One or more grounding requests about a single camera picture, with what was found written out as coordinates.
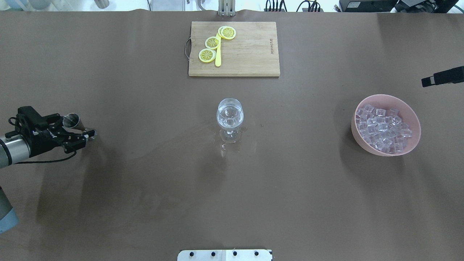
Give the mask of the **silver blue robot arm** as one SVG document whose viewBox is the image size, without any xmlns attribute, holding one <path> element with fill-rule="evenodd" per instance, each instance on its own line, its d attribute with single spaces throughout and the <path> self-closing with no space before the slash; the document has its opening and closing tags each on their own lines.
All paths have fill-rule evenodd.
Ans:
<svg viewBox="0 0 464 261">
<path fill-rule="evenodd" d="M 75 113 L 42 116 L 31 106 L 22 106 L 8 119 L 14 130 L 1 135 L 0 166 L 34 164 L 33 157 L 62 148 L 67 157 L 74 157 L 97 134 L 83 125 Z"/>
</svg>

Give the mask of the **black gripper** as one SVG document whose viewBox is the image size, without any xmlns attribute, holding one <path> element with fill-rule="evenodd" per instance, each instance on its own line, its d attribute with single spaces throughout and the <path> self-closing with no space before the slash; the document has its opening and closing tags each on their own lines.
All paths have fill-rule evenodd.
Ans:
<svg viewBox="0 0 464 261">
<path fill-rule="evenodd" d="M 31 106 L 18 108 L 16 117 L 11 119 L 9 123 L 15 129 L 9 132 L 9 139 L 20 136 L 29 148 L 30 157 L 49 152 L 56 147 L 62 147 L 66 154 L 77 152 L 86 147 L 87 142 L 96 135 L 94 129 L 83 133 L 68 133 L 63 128 L 63 116 L 58 113 L 41 116 Z"/>
</svg>

